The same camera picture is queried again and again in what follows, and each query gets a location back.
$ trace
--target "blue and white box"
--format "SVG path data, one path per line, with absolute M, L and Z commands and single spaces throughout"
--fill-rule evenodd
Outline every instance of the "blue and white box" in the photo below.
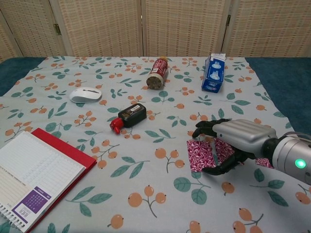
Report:
M 202 89 L 218 93 L 223 81 L 225 70 L 225 53 L 212 53 L 205 61 Z

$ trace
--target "red notebook cover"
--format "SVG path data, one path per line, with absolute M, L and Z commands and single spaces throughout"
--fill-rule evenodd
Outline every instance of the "red notebook cover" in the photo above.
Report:
M 96 160 L 92 157 L 88 156 L 87 154 L 83 153 L 82 151 L 78 150 L 77 148 L 69 145 L 68 143 L 62 141 L 61 139 L 49 134 L 48 132 L 37 128 L 32 132 L 34 136 L 39 138 L 40 140 L 44 141 L 45 143 L 49 144 L 50 146 L 54 147 L 58 151 L 64 153 L 71 159 L 77 161 L 78 163 L 82 164 L 86 167 L 86 169 L 81 173 L 79 177 L 55 200 L 55 202 L 50 206 L 49 209 L 35 222 L 35 224 L 27 231 L 29 233 L 32 231 L 36 225 L 53 209 L 53 207 L 84 177 L 92 167 L 96 164 Z

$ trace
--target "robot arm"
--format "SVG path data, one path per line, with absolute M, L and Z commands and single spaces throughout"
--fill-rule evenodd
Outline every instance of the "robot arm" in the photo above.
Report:
M 247 158 L 268 158 L 275 169 L 311 185 L 310 140 L 295 137 L 294 133 L 277 138 L 275 129 L 242 119 L 201 121 L 196 127 L 192 137 L 201 133 L 218 137 L 235 151 L 219 166 L 205 167 L 203 172 L 220 175 Z

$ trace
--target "computer mouse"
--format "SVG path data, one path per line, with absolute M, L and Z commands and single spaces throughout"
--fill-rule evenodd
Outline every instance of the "computer mouse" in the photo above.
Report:
M 80 87 L 72 91 L 69 98 L 74 103 L 91 103 L 98 101 L 102 92 L 92 87 Z

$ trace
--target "notebook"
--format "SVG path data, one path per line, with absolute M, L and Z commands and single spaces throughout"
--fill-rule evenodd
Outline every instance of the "notebook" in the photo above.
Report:
M 42 129 L 20 133 L 0 149 L 0 215 L 29 232 L 95 164 Z

